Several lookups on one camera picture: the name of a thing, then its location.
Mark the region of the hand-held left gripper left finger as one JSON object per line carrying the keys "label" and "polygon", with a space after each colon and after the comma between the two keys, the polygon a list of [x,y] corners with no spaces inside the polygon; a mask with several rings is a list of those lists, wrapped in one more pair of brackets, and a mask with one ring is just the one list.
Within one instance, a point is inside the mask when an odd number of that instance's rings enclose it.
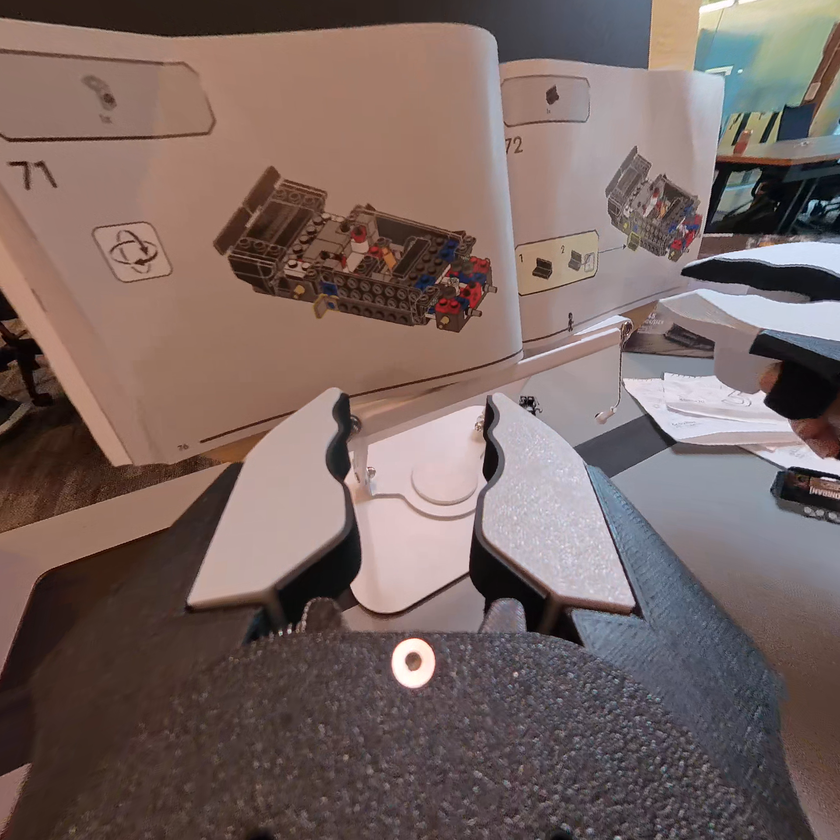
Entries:
{"label": "hand-held left gripper left finger", "polygon": [[262,607],[290,621],[317,589],[341,594],[361,567],[350,491],[350,399],[332,387],[245,457],[186,603]]}

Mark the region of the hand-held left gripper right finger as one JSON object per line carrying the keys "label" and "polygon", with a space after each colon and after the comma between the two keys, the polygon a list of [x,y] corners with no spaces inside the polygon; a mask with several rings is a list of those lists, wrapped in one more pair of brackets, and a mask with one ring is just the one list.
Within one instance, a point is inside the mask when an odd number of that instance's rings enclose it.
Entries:
{"label": "hand-held left gripper right finger", "polygon": [[529,631],[573,609],[630,616],[637,601],[583,458],[501,393],[486,399],[486,444],[471,542],[471,582],[517,602]]}

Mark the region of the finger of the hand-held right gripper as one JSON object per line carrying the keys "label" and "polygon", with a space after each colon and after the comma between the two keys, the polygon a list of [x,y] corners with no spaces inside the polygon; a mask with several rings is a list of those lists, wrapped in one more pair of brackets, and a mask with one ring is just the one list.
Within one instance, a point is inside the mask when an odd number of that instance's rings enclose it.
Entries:
{"label": "finger of the hand-held right gripper", "polygon": [[801,241],[714,255],[689,263],[692,280],[792,292],[811,301],[839,301],[839,244]]}
{"label": "finger of the hand-held right gripper", "polygon": [[747,351],[761,331],[839,341],[837,301],[783,302],[756,295],[693,290],[661,300],[674,324],[707,340]]}

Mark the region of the lego instruction booklet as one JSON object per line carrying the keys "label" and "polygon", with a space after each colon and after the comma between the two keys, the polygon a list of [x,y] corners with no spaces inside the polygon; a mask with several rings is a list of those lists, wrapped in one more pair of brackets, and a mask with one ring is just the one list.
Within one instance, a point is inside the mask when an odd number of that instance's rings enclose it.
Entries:
{"label": "lego instruction booklet", "polygon": [[116,466],[597,352],[697,256],[722,79],[485,29],[2,19],[2,290]]}

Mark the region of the lego set box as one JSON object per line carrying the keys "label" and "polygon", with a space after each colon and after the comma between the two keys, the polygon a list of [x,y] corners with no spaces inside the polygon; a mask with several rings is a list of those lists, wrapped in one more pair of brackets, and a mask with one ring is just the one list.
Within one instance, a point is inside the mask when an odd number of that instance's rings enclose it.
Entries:
{"label": "lego set box", "polygon": [[656,302],[628,311],[625,316],[633,325],[623,344],[625,353],[703,360],[713,357],[713,342],[672,323],[658,311]]}

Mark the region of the black stickered lego panel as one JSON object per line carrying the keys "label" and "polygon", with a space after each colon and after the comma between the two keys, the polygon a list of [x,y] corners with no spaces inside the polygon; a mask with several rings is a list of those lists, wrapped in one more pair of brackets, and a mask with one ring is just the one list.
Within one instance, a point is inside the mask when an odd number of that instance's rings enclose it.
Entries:
{"label": "black stickered lego panel", "polygon": [[839,524],[839,478],[812,469],[781,469],[771,490],[779,508]]}

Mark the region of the person's right hand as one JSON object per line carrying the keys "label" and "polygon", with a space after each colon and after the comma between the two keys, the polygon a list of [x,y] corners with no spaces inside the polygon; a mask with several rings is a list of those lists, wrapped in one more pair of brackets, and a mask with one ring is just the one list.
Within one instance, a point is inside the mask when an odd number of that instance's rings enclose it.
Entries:
{"label": "person's right hand", "polygon": [[[768,395],[781,374],[782,364],[774,362],[767,366],[759,379],[761,392]],[[825,459],[839,458],[839,395],[823,415],[803,419],[790,419],[794,434],[816,455]]]}

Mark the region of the white numbered paper bag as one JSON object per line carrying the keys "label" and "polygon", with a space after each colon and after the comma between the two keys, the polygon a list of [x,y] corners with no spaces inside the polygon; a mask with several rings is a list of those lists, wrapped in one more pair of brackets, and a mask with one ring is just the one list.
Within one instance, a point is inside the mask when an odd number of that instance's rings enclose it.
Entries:
{"label": "white numbered paper bag", "polygon": [[760,448],[800,443],[789,422],[764,404],[761,392],[739,392],[713,375],[666,373],[658,379],[625,379],[623,384],[677,443]]}

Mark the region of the long background table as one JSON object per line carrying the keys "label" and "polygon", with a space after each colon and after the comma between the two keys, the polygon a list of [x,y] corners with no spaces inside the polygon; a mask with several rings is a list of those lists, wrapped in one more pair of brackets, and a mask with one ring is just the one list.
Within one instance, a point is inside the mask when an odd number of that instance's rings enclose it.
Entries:
{"label": "long background table", "polygon": [[732,174],[760,171],[760,182],[783,190],[795,186],[790,198],[775,213],[771,233],[792,232],[799,212],[812,199],[817,185],[839,175],[839,138],[828,135],[816,138],[760,143],[742,154],[719,154],[707,209],[705,234],[715,231],[715,215]]}

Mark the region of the white book stand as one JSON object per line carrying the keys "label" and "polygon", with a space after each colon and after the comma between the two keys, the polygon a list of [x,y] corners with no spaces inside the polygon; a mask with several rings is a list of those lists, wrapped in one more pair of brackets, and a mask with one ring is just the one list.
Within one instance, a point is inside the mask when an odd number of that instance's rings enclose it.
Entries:
{"label": "white book stand", "polygon": [[518,396],[533,375],[621,349],[631,331],[629,318],[613,316],[505,369],[351,407],[346,483],[362,550],[351,589],[365,609],[401,613],[467,573],[476,505],[486,483],[487,395]]}

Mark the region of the black backdrop board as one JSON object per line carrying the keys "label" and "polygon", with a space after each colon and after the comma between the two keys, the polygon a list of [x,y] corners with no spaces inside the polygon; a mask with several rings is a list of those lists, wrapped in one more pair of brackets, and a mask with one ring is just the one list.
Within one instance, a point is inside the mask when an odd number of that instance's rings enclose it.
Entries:
{"label": "black backdrop board", "polygon": [[198,36],[449,23],[497,41],[500,61],[647,68],[651,1],[2,1],[4,18],[144,35]]}

